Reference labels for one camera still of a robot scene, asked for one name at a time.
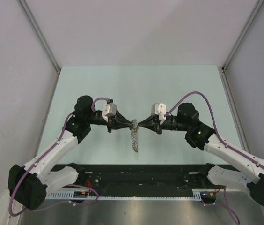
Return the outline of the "large metal keyring disc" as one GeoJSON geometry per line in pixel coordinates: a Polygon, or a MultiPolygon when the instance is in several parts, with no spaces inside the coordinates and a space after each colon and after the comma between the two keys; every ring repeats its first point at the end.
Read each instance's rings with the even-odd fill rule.
{"type": "Polygon", "coordinates": [[[133,119],[131,121],[133,123],[133,128],[130,129],[131,132],[131,142],[132,142],[132,150],[136,153],[138,153],[139,151],[139,145],[138,145],[138,130],[137,130],[137,126],[138,126],[138,122],[136,119],[133,119]]]}

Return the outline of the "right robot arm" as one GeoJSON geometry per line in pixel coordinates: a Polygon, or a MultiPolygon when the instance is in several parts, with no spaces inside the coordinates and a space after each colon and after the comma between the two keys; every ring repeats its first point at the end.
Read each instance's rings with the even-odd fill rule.
{"type": "Polygon", "coordinates": [[[176,116],[167,116],[165,110],[165,104],[154,104],[151,116],[140,122],[139,126],[157,134],[163,130],[186,132],[185,139],[191,147],[211,153],[235,168],[232,171],[206,164],[198,176],[201,187],[209,188],[215,184],[237,189],[264,206],[264,159],[219,138],[215,129],[199,120],[199,112],[192,103],[180,104],[176,116]]]}

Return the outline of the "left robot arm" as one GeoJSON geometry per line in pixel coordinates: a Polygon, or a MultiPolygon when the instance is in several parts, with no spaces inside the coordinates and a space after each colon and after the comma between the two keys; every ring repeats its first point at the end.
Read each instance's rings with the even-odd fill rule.
{"type": "Polygon", "coordinates": [[[23,166],[14,165],[9,170],[10,211],[13,201],[19,202],[25,209],[36,210],[48,194],[64,186],[79,188],[85,184],[83,168],[74,163],[57,172],[51,170],[65,154],[85,139],[91,125],[105,126],[109,133],[123,128],[137,129],[135,122],[121,115],[112,99],[104,100],[106,104],[103,109],[96,110],[97,101],[91,96],[79,97],[74,111],[66,117],[60,135],[52,144],[23,166]]]}

